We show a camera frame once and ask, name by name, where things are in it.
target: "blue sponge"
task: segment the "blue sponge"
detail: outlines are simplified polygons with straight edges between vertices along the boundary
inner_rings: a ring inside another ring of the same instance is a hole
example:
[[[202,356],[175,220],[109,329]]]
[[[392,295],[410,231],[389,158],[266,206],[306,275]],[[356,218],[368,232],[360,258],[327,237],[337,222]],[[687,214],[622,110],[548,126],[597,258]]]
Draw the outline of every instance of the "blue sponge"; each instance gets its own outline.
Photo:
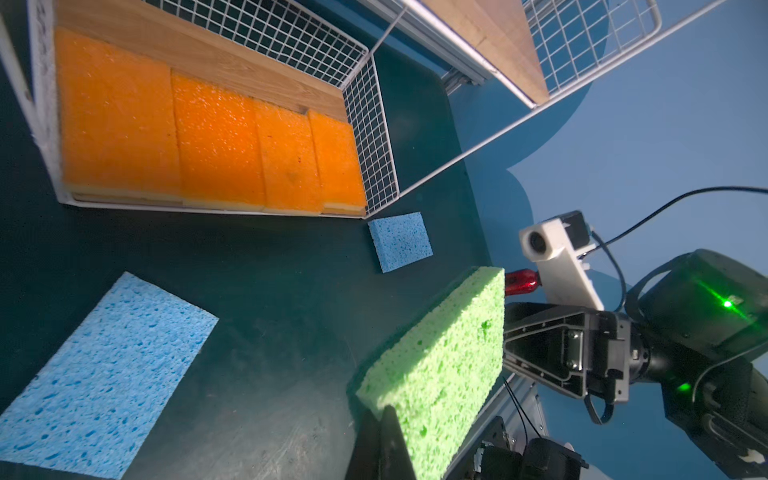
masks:
[[[123,273],[0,415],[0,460],[121,478],[217,321]]]
[[[419,212],[379,218],[368,223],[382,272],[391,272],[432,256],[427,229]]]

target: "dark green table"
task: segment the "dark green table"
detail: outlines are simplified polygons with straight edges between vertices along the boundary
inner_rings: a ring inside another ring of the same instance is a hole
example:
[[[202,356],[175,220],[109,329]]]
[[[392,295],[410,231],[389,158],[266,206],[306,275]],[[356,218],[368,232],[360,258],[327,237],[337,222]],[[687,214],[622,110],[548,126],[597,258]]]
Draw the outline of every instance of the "dark green table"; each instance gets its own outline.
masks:
[[[23,40],[23,2],[12,4],[3,8]],[[376,62],[407,186],[460,151],[448,98],[431,71],[393,50]],[[123,271],[220,318],[127,480],[342,478],[359,364],[452,279],[489,264],[461,164],[383,213],[421,211],[435,255],[382,274],[361,220],[64,207],[4,74],[0,102],[0,410]],[[0,462],[0,478],[85,477]]]

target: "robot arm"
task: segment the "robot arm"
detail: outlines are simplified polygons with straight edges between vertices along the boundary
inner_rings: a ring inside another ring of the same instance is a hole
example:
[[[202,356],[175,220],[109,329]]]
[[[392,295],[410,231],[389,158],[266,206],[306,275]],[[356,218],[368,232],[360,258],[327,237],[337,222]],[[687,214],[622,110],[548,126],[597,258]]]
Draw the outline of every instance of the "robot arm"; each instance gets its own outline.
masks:
[[[766,277],[697,250],[630,289],[625,315],[604,311],[584,273],[579,257],[594,246],[580,212],[526,228],[520,241],[549,304],[507,305],[505,367],[583,399],[597,424],[632,383],[660,383],[666,417],[726,475],[768,474],[768,381],[751,364],[768,349]],[[602,415],[591,396],[605,400]]]

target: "cable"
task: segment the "cable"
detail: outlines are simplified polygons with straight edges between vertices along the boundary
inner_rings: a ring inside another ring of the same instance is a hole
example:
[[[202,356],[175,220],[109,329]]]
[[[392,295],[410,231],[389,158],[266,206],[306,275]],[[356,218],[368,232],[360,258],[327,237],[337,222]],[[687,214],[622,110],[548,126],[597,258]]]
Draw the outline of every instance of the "cable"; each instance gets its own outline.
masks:
[[[515,401],[515,394],[512,393],[512,390],[509,388],[509,384],[507,383],[507,379],[504,379],[504,385],[507,389],[507,393],[509,394],[510,398],[512,398],[512,403],[515,404],[515,408],[518,410],[518,415],[520,415],[520,423],[523,424],[523,432],[525,433],[525,444],[528,444],[528,427],[525,426],[525,420],[523,420],[523,415],[520,413],[520,407],[518,407],[518,403]]]
[[[680,195],[679,197],[675,197],[673,200],[667,202],[665,205],[663,205],[661,208],[653,212],[651,215],[648,215],[643,220],[640,220],[632,227],[629,227],[624,232],[618,234],[616,237],[611,238],[609,241],[605,242],[605,245],[611,245],[613,242],[617,240],[621,240],[622,238],[626,237],[630,233],[637,230],[637,228],[641,227],[644,223],[648,222],[653,217],[656,217],[658,214],[666,210],[667,208],[671,207],[672,205],[676,204],[680,200],[683,200],[684,198],[691,197],[693,195],[698,194],[705,194],[707,192],[722,192],[722,191],[734,191],[734,192],[751,192],[754,194],[765,194],[768,195],[768,188],[759,188],[759,187],[707,187],[707,188],[700,188],[698,190],[691,190],[690,192],[686,192],[685,194]],[[589,250],[587,253],[581,256],[581,258],[586,257],[590,253],[594,252],[595,250],[599,249],[601,247],[595,247],[592,250]]]
[[[525,413],[525,410],[523,409],[523,404],[520,403],[520,400],[518,400],[518,397],[515,395],[515,392],[512,391],[512,388],[507,383],[507,379],[504,379],[504,385],[507,386],[507,392],[509,392],[509,395],[512,397],[512,402],[515,404],[515,408],[518,409],[518,413],[522,412],[522,414],[525,416],[525,419],[528,420],[528,423],[531,424],[531,428],[533,428],[533,431],[538,435],[539,438],[541,438],[541,433],[538,432],[538,429],[536,429],[536,425],[533,424],[531,419],[528,417],[528,414]],[[525,444],[528,444],[528,433],[525,434]]]
[[[621,268],[619,268],[618,262],[614,258],[611,251],[608,249],[608,245],[603,241],[603,239],[600,238],[600,235],[598,235],[594,229],[592,229],[592,237],[594,237],[594,239],[598,242],[598,248],[605,250],[605,254],[608,255],[608,259],[612,264],[614,264],[616,273],[619,276],[619,282],[621,283],[621,300],[619,300],[619,306],[616,307],[614,312],[620,312],[624,309],[624,304],[627,302],[627,282],[624,280],[624,274],[621,272]]]
[[[755,350],[759,349],[760,347],[764,347],[765,345],[768,345],[768,340],[766,340],[765,342],[758,343],[755,346],[751,346],[750,348],[744,350],[743,352],[737,353],[736,355],[734,355],[734,356],[732,356],[730,358],[727,358],[727,359],[723,360],[722,362],[715,363],[714,365],[712,365],[708,369],[704,370],[701,373],[701,375],[699,375],[699,378],[696,379],[696,382],[694,383],[694,390],[691,393],[690,402],[691,403],[695,403],[696,402],[696,391],[699,389],[699,383],[701,383],[701,380],[704,378],[704,376],[707,373],[711,372],[712,370],[716,369],[719,366],[722,366],[722,365],[725,365],[728,362],[734,361],[735,359],[739,358],[740,356],[744,356],[747,353],[754,352]]]

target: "red handle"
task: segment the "red handle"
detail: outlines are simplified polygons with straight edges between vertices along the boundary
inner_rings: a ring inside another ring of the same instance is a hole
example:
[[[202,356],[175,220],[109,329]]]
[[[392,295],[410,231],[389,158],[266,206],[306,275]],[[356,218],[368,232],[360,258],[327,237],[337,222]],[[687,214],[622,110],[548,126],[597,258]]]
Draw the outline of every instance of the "red handle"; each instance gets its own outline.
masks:
[[[510,296],[531,293],[539,285],[541,285],[541,282],[538,278],[538,272],[529,268],[510,272],[505,275],[504,294],[505,296]]]

